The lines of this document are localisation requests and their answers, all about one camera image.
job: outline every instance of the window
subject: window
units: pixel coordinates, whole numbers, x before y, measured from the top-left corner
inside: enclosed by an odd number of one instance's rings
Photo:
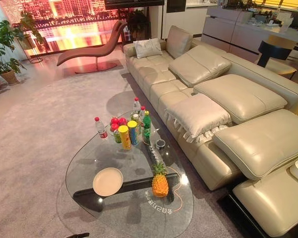
[[[298,8],[298,0],[254,0],[258,5],[264,4],[265,6],[279,6],[283,8]]]

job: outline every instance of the yellow can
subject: yellow can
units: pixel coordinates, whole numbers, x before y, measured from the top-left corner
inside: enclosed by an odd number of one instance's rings
[[[120,134],[121,142],[123,144],[123,149],[130,150],[131,142],[129,138],[128,127],[126,125],[121,125],[120,127],[118,127],[118,131]]]

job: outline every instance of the bar stool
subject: bar stool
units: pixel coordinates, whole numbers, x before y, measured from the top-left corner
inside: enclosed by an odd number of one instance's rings
[[[285,63],[279,62],[277,60],[271,59],[271,58],[275,58],[280,60],[286,60],[293,49],[293,47],[292,48],[289,47],[289,48],[290,49],[286,49],[286,48],[276,46],[276,45],[271,45],[265,41],[262,41],[262,43],[258,48],[258,51],[262,53],[262,55],[260,59],[257,60],[255,63],[279,75],[292,74],[290,77],[291,79],[297,71],[296,68],[290,65],[287,65]]]

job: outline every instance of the gray carpet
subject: gray carpet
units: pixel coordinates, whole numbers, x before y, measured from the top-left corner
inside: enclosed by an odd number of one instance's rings
[[[57,81],[14,106],[0,120],[0,238],[128,238],[89,215],[69,196],[67,166],[95,133],[93,118],[109,121],[131,110],[133,97],[152,111],[125,69]],[[194,214],[181,238],[241,238],[176,146],[194,194]]]

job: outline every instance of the pineapple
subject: pineapple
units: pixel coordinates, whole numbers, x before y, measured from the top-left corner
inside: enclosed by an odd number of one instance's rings
[[[152,180],[152,191],[156,197],[166,197],[169,192],[169,186],[166,175],[166,169],[163,162],[153,165],[154,177]]]

